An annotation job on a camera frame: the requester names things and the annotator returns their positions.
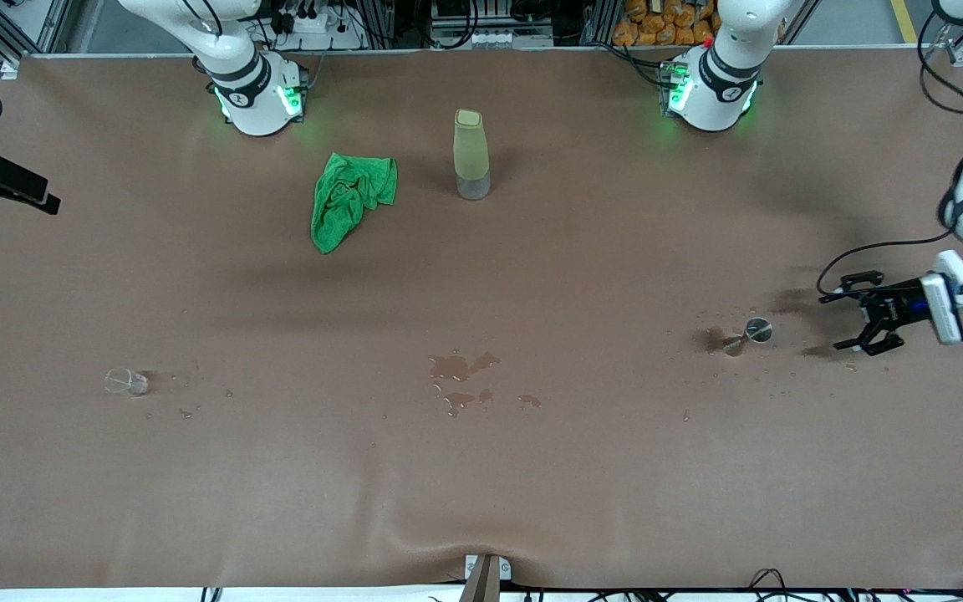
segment green cloth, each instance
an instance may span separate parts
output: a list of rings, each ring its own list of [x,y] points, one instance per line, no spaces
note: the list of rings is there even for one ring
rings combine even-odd
[[[334,250],[363,221],[363,208],[396,201],[396,161],[333,153],[314,184],[310,237],[322,254]]]

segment brown leather table cover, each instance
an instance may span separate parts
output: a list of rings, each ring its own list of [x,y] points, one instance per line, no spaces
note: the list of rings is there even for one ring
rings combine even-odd
[[[0,587],[435,582],[477,552],[550,587],[963,586],[963,345],[830,354],[859,312],[810,290],[939,231],[963,118],[917,66],[778,51],[706,134],[600,51],[338,56],[305,123],[248,138],[187,60],[23,61],[0,153],[64,204],[0,202]],[[321,256],[331,152],[400,180]],[[751,311],[772,344],[707,354]],[[115,366],[152,394],[104,392]]]

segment yellow tape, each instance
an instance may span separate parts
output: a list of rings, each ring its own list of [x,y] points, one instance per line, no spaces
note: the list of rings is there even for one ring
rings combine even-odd
[[[916,44],[916,28],[913,27],[913,19],[909,16],[909,7],[906,7],[905,0],[890,0],[890,7],[894,9],[894,18],[898,19],[898,29],[901,30],[901,38],[905,44]]]

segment brown table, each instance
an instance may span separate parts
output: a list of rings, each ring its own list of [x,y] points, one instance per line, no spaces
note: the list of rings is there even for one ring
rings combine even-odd
[[[937,232],[963,119],[916,65],[781,51],[704,134],[603,53],[336,57],[256,140],[186,60],[24,61],[0,153],[64,209],[0,202],[0,587],[432,582],[479,551],[532,585],[963,586],[963,345],[829,354],[859,313],[810,290]],[[324,257],[333,151],[400,186]],[[752,311],[773,345],[707,354]],[[441,381],[493,394],[451,418],[428,358],[457,351],[501,361]],[[154,393],[104,393],[118,365]]]

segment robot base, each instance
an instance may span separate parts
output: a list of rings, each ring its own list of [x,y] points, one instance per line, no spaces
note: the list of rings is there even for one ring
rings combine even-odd
[[[248,136],[268,136],[278,133],[291,122],[302,122],[307,102],[309,78],[306,69],[276,53],[262,53],[271,66],[270,84],[255,98],[249,107],[238,107],[222,98],[222,115],[226,123],[232,123]]]
[[[660,66],[660,107],[664,115],[679,115],[698,130],[719,132],[733,126],[749,110],[757,85],[753,84],[741,102],[722,102],[701,79],[701,57],[705,52],[706,47],[695,46]]]

